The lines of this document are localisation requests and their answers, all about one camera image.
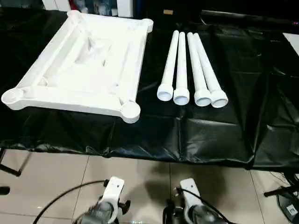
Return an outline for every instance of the table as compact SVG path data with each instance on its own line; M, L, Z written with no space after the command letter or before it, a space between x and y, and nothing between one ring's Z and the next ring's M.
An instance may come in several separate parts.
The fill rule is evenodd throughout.
M0 95L19 82L65 19L59 11L0 9ZM157 99L174 29L200 34L229 98L224 108L199 108L192 97L186 106ZM138 122L33 107L12 111L1 103L0 148L298 173L298 67L281 31L155 22L136 99Z

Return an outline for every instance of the white tray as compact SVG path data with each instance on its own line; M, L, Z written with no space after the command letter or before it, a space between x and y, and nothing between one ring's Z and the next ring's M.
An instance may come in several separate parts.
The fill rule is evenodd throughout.
M81 14L68 19L1 101L139 119L135 102L147 33L153 21Z

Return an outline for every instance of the white object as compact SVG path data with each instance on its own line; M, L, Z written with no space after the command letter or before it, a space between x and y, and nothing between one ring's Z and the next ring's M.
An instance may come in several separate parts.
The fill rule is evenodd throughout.
M43 0L43 5L47 10L58 10L55 0Z
M188 45L193 72L195 94L194 100L197 106L207 106L211 103L211 93L206 87L205 77L200 65L200 60L196 51L194 36L192 33L187 34Z
M162 101L169 101L173 96L173 73L174 66L176 64L176 56L178 49L178 31L175 30L172 34L172 39L170 43L170 48L168 51L168 56L166 60L166 65L164 68L163 78L160 86L158 87L157 97Z
M133 0L117 0L117 13L119 17L133 17Z
M197 52L199 55L202 70L205 75L206 84L209 88L209 91L211 92L211 104L215 108L224 107L228 103L228 97L219 85L219 82L211 66L209 58L206 55L206 51L199 35L197 33L194 34L194 38L196 41Z
M16 87L1 101L12 110L37 106L139 119L135 102L149 19L68 12L68 19ZM123 43L111 67L115 46Z
M173 92L173 101L177 105L186 105L189 102L189 99L190 93L187 85L186 40L185 33L181 32L178 38L177 85Z
M299 35L283 33L285 38L290 42L296 53L299 55Z
M71 10L69 0L55 0L59 11L68 12Z
M182 180L179 183L179 185L180 185L181 189L186 189L186 190L194 193L195 195L200 196L199 191L198 191L197 186L196 186L196 183L192 178ZM185 199L185 208L184 208L185 220L188 224L194 224L191 221L191 219L189 218L189 214L188 214L189 209L192 206L196 206L196 205L201 206L201 205L203 205L203 203L197 197L193 196L192 194L190 194L186 191L183 191L183 195L184 195L184 199Z
M98 204L102 202L107 202L113 206L113 212L108 220L108 223L114 223L115 219L117 218L118 214L118 201L121 196L121 191L123 189L123 186L125 184L125 181L118 178L118 177L111 177L108 185L105 188L103 197L101 198L100 201L98 201Z

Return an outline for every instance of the floor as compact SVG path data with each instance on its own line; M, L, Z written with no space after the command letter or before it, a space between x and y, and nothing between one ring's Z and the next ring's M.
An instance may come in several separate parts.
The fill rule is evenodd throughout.
M29 153L8 150L2 164L22 169L15 177L0 171L0 185L11 192L0 196L1 223L32 224L35 216L61 192L83 182L117 176L125 180L121 201L131 200L121 223L161 224L166 199L180 180L195 179L201 196L229 220L240 224L287 224L275 197L264 191L285 185L277 173L239 168L195 166L70 154ZM71 224L103 192L100 184L78 189L57 201L40 224Z

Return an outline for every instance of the black tablecloth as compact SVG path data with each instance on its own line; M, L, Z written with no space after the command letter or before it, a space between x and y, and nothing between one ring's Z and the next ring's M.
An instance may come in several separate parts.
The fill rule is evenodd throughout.
M63 12L0 11L0 95L14 87L66 19ZM174 28L198 32L227 106L156 97ZM135 124L120 118L0 103L0 147L155 161L299 171L299 56L281 32L224 25L154 25L148 35Z

